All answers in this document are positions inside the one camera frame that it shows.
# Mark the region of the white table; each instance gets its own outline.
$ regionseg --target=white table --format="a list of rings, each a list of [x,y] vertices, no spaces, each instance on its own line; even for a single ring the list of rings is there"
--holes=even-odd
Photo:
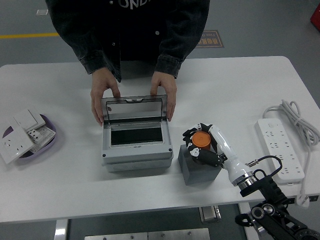
[[[148,95],[145,70],[124,69],[122,96]],[[102,129],[91,113],[91,76],[80,63],[6,65],[0,68],[0,133],[8,116],[35,106],[57,128],[57,141],[33,161],[6,165],[0,159],[0,222],[70,219],[115,213],[203,207],[260,201],[245,198],[222,170],[214,182],[186,186],[178,163],[182,133],[197,123],[218,126],[239,158],[264,156],[254,124],[263,111],[295,100],[302,116],[320,127],[320,110],[291,65],[281,56],[187,59],[177,79],[177,106],[169,123],[174,158],[167,169],[109,173],[102,167]],[[111,97],[107,91],[105,97]],[[270,117],[279,117],[269,113]],[[281,119],[298,158],[307,153],[298,134]],[[312,150],[306,194],[320,193],[320,147]],[[259,168],[270,173],[266,162]],[[287,197],[301,185],[281,185]]]

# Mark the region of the purple bowl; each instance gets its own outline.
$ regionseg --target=purple bowl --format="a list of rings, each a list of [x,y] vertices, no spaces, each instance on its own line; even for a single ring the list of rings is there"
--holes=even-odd
[[[43,153],[44,151],[46,151],[47,149],[49,149],[55,142],[56,142],[56,136],[57,136],[57,131],[55,126],[52,124],[52,122],[45,116],[40,114],[40,116],[43,118],[43,120],[45,121],[44,126],[46,126],[47,128],[51,129],[52,131],[55,131],[55,136],[54,138],[43,148],[41,148],[39,151],[37,151],[36,153],[33,153],[31,151],[27,151],[25,154],[23,154],[21,157],[19,157],[19,159],[24,159],[24,160],[31,160],[36,158],[38,155],[40,155],[41,153]],[[4,134],[2,136],[2,138],[4,138],[5,136],[7,136],[8,134],[10,134],[11,132],[13,132],[13,128],[10,126],[8,127],[5,131]]]

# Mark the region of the yellow floor line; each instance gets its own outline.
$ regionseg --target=yellow floor line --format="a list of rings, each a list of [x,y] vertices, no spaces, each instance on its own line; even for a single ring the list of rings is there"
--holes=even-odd
[[[58,33],[50,32],[50,33],[0,35],[0,39],[43,38],[43,37],[57,37],[57,36],[59,36]]]

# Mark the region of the gray block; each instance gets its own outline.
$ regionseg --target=gray block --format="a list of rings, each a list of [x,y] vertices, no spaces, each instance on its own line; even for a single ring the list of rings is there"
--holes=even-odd
[[[185,145],[180,146],[178,161],[185,185],[213,181],[221,170],[220,166],[213,167],[195,163]]]

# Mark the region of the white cable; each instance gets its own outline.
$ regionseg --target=white cable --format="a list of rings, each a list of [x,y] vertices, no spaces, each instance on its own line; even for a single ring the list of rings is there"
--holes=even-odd
[[[319,143],[320,132],[312,124],[308,123],[301,117],[299,106],[295,101],[288,103],[287,101],[282,99],[282,104],[280,104],[279,106],[268,107],[264,111],[262,117],[266,118],[267,112],[270,111],[283,111],[288,117],[289,121],[295,126],[302,142],[306,145],[307,158],[304,166],[304,178],[301,183],[300,194],[295,199],[295,202],[297,203],[297,205],[307,208],[309,206],[310,200],[309,197],[305,195],[305,187],[307,172],[311,158],[311,147]]]

